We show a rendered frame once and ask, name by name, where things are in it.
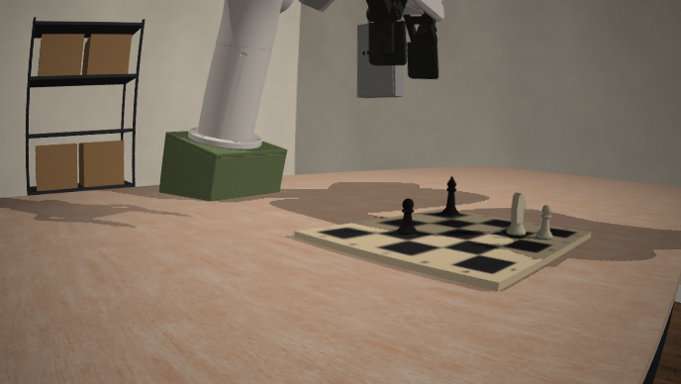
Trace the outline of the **black pawn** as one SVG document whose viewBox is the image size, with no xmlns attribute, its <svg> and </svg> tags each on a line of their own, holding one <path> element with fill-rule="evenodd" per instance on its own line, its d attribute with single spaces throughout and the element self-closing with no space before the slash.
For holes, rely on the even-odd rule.
<svg viewBox="0 0 681 384">
<path fill-rule="evenodd" d="M 404 217 L 401 227 L 397 230 L 397 235 L 414 236 L 417 234 L 417 230 L 414 228 L 412 220 L 412 213 L 414 213 L 414 202 L 412 199 L 405 199 L 402 205 L 404 208 L 402 210 Z"/>
</svg>

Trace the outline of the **black bishop chess piece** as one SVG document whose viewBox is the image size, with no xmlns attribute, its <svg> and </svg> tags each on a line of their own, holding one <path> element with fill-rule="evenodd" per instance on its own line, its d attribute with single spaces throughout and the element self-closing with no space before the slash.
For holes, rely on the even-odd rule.
<svg viewBox="0 0 681 384">
<path fill-rule="evenodd" d="M 445 209 L 441 212 L 443 216 L 448 216 L 448 217 L 456 217 L 459 216 L 459 212 L 455 208 L 455 198 L 454 198 L 454 192 L 456 191 L 455 189 L 456 183 L 451 176 L 449 181 L 447 182 L 447 189 L 448 191 L 448 196 L 447 196 L 447 202 L 446 202 L 446 207 Z"/>
</svg>

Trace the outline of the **white pawn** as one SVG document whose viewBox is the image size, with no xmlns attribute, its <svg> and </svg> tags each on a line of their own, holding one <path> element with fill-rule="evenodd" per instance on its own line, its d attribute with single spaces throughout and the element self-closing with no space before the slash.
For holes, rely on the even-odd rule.
<svg viewBox="0 0 681 384">
<path fill-rule="evenodd" d="M 539 232 L 535 237 L 539 240 L 552 240 L 552 233 L 549 230 L 549 219 L 551 218 L 551 207 L 549 205 L 544 205 L 542 207 L 542 223 Z"/>
</svg>

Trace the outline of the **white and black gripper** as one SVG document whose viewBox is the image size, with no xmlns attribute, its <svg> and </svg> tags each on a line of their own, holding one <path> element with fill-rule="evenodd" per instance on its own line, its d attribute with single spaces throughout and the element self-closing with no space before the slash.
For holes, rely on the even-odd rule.
<svg viewBox="0 0 681 384">
<path fill-rule="evenodd" d="M 442 0 L 366 2 L 367 20 L 374 22 L 369 23 L 369 63 L 405 65 L 408 56 L 410 78 L 438 79 L 438 37 L 435 27 L 436 21 L 441 22 L 444 18 Z M 415 25 L 419 25 L 417 31 Z M 406 27 L 410 43 L 406 42 Z"/>
</svg>

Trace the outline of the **white knight chess piece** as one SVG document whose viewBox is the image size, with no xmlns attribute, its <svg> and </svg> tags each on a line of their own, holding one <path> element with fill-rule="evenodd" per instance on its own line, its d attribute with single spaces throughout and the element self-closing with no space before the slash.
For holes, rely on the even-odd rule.
<svg viewBox="0 0 681 384">
<path fill-rule="evenodd" d="M 511 225 L 507 229 L 506 234 L 511 236 L 524 236 L 526 230 L 523 226 L 524 208 L 527 207 L 527 202 L 522 193 L 515 193 L 511 208 Z"/>
</svg>

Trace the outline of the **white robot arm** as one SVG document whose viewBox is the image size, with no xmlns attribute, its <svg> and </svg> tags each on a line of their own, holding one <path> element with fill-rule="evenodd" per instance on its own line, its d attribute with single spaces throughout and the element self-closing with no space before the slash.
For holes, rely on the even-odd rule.
<svg viewBox="0 0 681 384">
<path fill-rule="evenodd" d="M 261 146 L 254 133 L 259 104 L 279 15 L 293 1 L 225 0 L 199 126 L 189 130 L 190 140 L 231 149 Z"/>
</svg>

